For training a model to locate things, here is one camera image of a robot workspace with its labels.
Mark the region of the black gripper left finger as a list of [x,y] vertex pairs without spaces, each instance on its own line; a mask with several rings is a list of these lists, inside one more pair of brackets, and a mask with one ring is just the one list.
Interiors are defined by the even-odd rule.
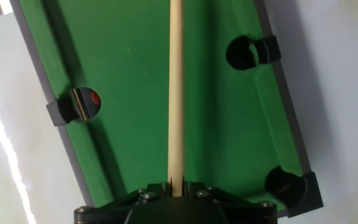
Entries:
[[145,189],[135,190],[101,207],[89,205],[74,211],[74,224],[122,224],[137,206],[172,196],[169,182],[148,184]]

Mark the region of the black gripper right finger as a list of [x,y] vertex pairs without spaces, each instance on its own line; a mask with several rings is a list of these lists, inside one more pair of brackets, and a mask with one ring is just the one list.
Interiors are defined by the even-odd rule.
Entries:
[[277,224],[277,206],[269,201],[252,203],[202,182],[182,183],[184,197],[217,205],[228,223]]

